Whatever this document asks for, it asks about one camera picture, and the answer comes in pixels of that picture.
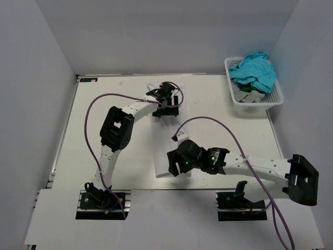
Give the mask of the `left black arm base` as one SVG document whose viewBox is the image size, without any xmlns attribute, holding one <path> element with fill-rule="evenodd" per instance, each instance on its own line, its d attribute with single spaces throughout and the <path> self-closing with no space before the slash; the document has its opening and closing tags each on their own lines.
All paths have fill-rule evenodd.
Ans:
<svg viewBox="0 0 333 250">
<path fill-rule="evenodd" d="M 80 191 L 76 220 L 125 220 L 121 206 L 117 199 L 107 193 L 106 200 L 98 204 L 95 199 L 84 190 Z"/>
</svg>

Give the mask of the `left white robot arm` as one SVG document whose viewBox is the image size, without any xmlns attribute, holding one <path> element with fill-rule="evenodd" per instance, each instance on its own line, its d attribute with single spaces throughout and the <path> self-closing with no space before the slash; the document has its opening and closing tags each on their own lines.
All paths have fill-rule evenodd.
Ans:
<svg viewBox="0 0 333 250">
<path fill-rule="evenodd" d="M 158 88 L 148 91 L 144 98 L 136 98 L 117 93 L 106 93 L 96 97 L 89 105 L 84 121 L 84 136 L 89 151 L 97 164 L 96 173 L 90 183 L 96 192 L 92 196 L 92 202 L 99 208 L 106 207 L 110 202 L 111 179 L 117 159 L 123 149 L 125 149 L 131 139 L 135 122 L 144 116 L 154 117 L 178 116 L 179 107 L 184 101 L 184 94 L 178 100 L 174 91 L 181 88 L 173 82 L 162 82 Z M 101 126 L 99 136 L 101 138 L 101 155 L 99 158 L 93 153 L 87 136 L 87 123 L 92 105 L 102 97 L 118 96 L 131 99 L 134 103 L 125 107 L 112 106 Z"/>
</svg>

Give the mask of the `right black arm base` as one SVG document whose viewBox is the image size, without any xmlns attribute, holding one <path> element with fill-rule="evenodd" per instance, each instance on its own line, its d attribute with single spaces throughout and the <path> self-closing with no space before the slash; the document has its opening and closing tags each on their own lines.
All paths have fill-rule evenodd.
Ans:
<svg viewBox="0 0 333 250">
<path fill-rule="evenodd" d="M 233 192 L 217 192 L 217 216 L 219 222 L 266 221 L 265 201 L 253 203 L 244 197 L 233 197 Z"/>
</svg>

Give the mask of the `white t-shirt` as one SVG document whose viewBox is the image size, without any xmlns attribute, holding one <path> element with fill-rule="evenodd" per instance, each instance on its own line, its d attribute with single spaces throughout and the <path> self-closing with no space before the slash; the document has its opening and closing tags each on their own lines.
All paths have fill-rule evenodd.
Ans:
<svg viewBox="0 0 333 250">
<path fill-rule="evenodd" d="M 169 161 L 167 152 L 177 148 L 177 143 L 172 140 L 172 136 L 179 126 L 188 119 L 187 101 L 184 100 L 179 107 L 178 116 L 162 116 L 160 118 L 149 115 L 152 153 L 156 178 L 172 177 L 169 173 Z"/>
</svg>

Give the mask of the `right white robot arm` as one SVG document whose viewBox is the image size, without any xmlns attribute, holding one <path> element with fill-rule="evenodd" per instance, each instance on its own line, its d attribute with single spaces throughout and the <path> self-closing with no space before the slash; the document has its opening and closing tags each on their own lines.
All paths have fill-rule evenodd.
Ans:
<svg viewBox="0 0 333 250">
<path fill-rule="evenodd" d="M 230 201 L 242 208 L 272 197 L 289 198 L 304 206 L 317 204 L 319 172 L 302 155 L 291 159 L 265 160 L 242 157 L 225 148 L 204 149 L 191 140 L 184 140 L 167 153 L 169 172 L 175 177 L 192 169 L 216 175 L 239 175 L 256 178 L 256 183 L 239 181 Z"/>
</svg>

